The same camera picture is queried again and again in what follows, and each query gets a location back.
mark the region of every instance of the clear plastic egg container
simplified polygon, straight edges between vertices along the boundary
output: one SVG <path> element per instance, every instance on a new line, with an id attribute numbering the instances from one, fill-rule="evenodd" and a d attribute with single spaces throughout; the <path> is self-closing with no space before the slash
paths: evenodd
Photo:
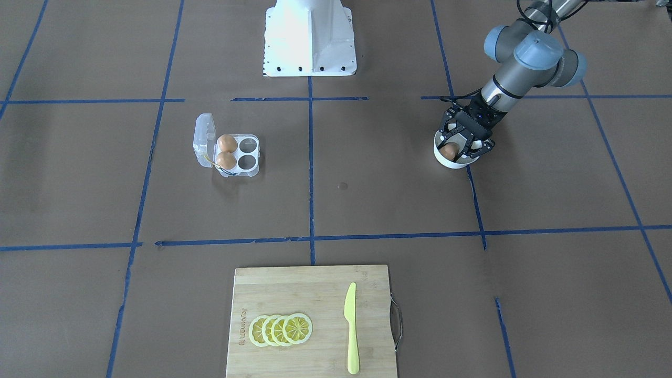
<path id="1" fill-rule="evenodd" d="M 198 116 L 194 129 L 194 153 L 201 166 L 208 168 L 214 166 L 224 177 L 252 177 L 259 173 L 259 138 L 252 134 L 232 134 L 237 142 L 237 148 L 232 152 L 236 164 L 230 169 L 225 169 L 215 163 L 216 157 L 222 152 L 215 135 L 212 114 L 205 113 Z"/>

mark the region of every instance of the blue joint cap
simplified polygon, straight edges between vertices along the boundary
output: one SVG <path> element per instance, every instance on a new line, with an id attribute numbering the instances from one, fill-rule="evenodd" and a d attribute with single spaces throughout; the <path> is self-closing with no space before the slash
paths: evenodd
<path id="1" fill-rule="evenodd" d="M 535 30 L 529 33 L 513 51 L 515 59 L 529 69 L 545 71 L 558 64 L 564 49 L 555 38 Z"/>
<path id="2" fill-rule="evenodd" d="M 588 71 L 588 61 L 586 60 L 586 57 L 583 56 L 583 54 L 581 54 L 578 51 L 574 52 L 577 54 L 577 57 L 579 58 L 579 64 L 577 65 L 577 72 L 574 73 L 574 76 L 572 76 L 572 79 L 569 81 L 569 83 L 563 85 L 561 88 L 570 87 L 580 82 L 583 79 L 583 77 L 586 76 L 586 71 Z"/>
<path id="3" fill-rule="evenodd" d="M 497 50 L 497 40 L 499 39 L 499 35 L 502 33 L 502 30 L 504 30 L 505 28 L 508 28 L 508 26 L 506 25 L 495 26 L 488 33 L 488 36 L 485 37 L 485 43 L 483 44 L 483 50 L 485 51 L 485 54 L 489 56 L 490 59 L 496 62 L 498 61 L 497 55 L 495 54 L 495 51 Z"/>

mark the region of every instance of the white metal bracket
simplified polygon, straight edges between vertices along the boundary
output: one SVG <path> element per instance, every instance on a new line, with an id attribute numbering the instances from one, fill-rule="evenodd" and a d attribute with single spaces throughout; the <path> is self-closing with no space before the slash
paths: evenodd
<path id="1" fill-rule="evenodd" d="M 352 12 L 341 0 L 278 0 L 266 11 L 265 76 L 348 76 L 357 71 Z"/>

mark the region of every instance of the knife handle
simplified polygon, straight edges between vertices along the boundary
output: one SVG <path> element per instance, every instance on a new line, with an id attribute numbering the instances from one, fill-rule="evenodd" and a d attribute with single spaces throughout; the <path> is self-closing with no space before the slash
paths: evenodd
<path id="1" fill-rule="evenodd" d="M 355 322 L 350 323 L 350 332 L 347 338 L 347 371 L 353 375 L 360 371 L 360 351 L 357 347 L 357 328 Z"/>

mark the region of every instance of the metal handle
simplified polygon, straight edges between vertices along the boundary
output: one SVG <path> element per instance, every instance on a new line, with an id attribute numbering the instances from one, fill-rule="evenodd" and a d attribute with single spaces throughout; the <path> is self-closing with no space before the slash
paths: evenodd
<path id="1" fill-rule="evenodd" d="M 392 339 L 394 340 L 394 352 L 396 353 L 397 350 L 399 349 L 399 342 L 401 341 L 401 338 L 404 336 L 404 320 L 401 317 L 401 309 L 394 300 L 394 296 L 392 295 L 392 293 L 390 293 L 390 300 L 392 301 L 392 305 L 396 307 L 396 314 L 399 321 L 399 336 L 396 339 L 394 339 L 394 335 L 392 335 Z"/>

